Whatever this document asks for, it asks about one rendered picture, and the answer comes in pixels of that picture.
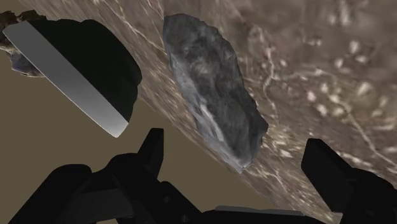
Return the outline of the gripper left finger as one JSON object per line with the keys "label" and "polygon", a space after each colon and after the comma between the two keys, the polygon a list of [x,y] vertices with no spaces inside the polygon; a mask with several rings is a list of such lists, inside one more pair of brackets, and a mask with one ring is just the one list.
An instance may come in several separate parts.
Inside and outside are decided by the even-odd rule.
{"label": "gripper left finger", "polygon": [[92,172],[84,164],[54,169],[8,224],[200,224],[201,212],[157,177],[164,130],[152,128],[137,153],[114,156]]}

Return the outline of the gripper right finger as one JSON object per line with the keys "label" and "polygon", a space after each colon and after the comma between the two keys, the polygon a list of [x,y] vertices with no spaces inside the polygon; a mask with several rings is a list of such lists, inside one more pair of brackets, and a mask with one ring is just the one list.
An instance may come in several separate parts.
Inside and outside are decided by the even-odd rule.
{"label": "gripper right finger", "polygon": [[349,165],[323,140],[309,138],[301,169],[339,224],[397,224],[397,189],[387,180]]}

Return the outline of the dark grey rock-shaped object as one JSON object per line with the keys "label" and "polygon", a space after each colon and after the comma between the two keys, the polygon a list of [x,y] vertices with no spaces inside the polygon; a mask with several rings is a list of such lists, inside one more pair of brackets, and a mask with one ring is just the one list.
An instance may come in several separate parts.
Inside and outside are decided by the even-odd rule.
{"label": "dark grey rock-shaped object", "polygon": [[247,169],[268,123],[244,86],[232,45],[217,28],[183,13],[164,18],[162,35],[199,134],[237,172]]}

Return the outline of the brown grey ragged object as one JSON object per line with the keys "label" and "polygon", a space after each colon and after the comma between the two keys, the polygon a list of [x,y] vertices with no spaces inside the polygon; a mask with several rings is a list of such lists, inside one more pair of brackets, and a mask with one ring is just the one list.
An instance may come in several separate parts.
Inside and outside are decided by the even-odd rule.
{"label": "brown grey ragged object", "polygon": [[37,70],[4,35],[4,29],[10,25],[23,21],[46,19],[46,16],[39,15],[35,10],[23,11],[19,15],[16,15],[10,10],[0,13],[0,50],[5,51],[7,58],[11,62],[11,69],[13,71],[30,78],[44,77],[42,73]]}

